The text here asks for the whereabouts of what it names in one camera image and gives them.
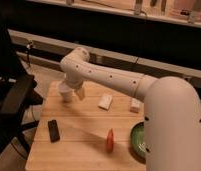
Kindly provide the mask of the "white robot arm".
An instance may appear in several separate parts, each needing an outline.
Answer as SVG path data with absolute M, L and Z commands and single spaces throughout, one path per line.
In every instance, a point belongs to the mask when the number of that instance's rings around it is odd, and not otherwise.
M 201 100 L 182 78 L 152 77 L 91 64 L 77 47 L 62 58 L 67 85 L 78 90 L 86 80 L 144 103 L 146 171 L 201 171 Z

